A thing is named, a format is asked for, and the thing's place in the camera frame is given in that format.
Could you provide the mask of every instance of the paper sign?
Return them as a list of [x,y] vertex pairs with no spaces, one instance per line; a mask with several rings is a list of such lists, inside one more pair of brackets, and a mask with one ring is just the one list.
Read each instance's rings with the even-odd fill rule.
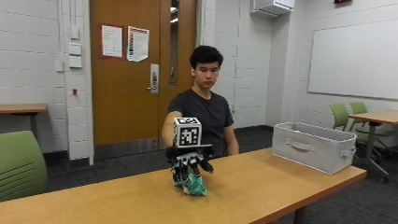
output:
[[123,56],[122,33],[122,27],[102,25],[102,56],[115,58],[121,58]]
[[126,60],[138,62],[147,58],[149,30],[127,27]]

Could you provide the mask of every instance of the wooden table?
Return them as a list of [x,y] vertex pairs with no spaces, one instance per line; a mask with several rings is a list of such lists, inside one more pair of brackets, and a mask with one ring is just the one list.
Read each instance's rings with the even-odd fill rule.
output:
[[1,223],[267,223],[294,211],[302,223],[307,204],[365,176],[352,166],[327,175],[270,149],[211,164],[211,175],[200,171],[206,196],[184,195],[159,170],[0,203]]
[[379,176],[381,176],[380,181],[388,181],[388,173],[384,169],[372,161],[371,159],[371,150],[372,150],[372,142],[373,142],[373,132],[375,126],[380,124],[398,124],[398,110],[381,111],[381,112],[372,112],[364,114],[352,114],[348,115],[352,119],[360,119],[363,121],[369,122],[369,134],[368,134],[368,142],[367,142],[367,149],[365,149],[365,158],[363,160],[357,160],[355,163],[359,165],[363,164],[364,168],[368,171],[375,172]]
[[46,105],[0,105],[0,114],[11,114],[17,116],[29,116],[30,130],[37,138],[37,122],[35,115],[39,112],[46,112]]

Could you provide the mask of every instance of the bin handle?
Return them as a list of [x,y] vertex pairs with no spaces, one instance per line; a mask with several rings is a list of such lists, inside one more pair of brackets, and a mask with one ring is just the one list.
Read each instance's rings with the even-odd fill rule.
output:
[[292,147],[296,147],[302,150],[307,150],[307,151],[312,151],[314,152],[314,146],[312,145],[306,145],[303,143],[299,143],[299,142],[295,142],[294,140],[286,138],[286,144],[292,146]]
[[352,156],[355,154],[355,151],[356,151],[356,147],[351,148],[350,150],[342,150],[339,152],[339,157]]

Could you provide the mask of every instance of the man's arm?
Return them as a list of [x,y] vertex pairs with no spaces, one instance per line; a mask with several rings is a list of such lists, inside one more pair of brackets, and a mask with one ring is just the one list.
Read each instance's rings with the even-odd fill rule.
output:
[[160,138],[167,147],[172,146],[174,140],[174,118],[180,118],[182,114],[179,111],[170,112],[163,120],[162,129],[160,129]]
[[223,128],[223,137],[224,137],[224,145],[227,150],[227,155],[238,154],[238,144],[236,144],[236,137],[232,125]]

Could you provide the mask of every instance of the whiteboard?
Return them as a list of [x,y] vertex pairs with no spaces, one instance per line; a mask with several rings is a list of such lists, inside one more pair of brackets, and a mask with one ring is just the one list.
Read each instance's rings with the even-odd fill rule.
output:
[[314,31],[308,91],[398,99],[398,21]]

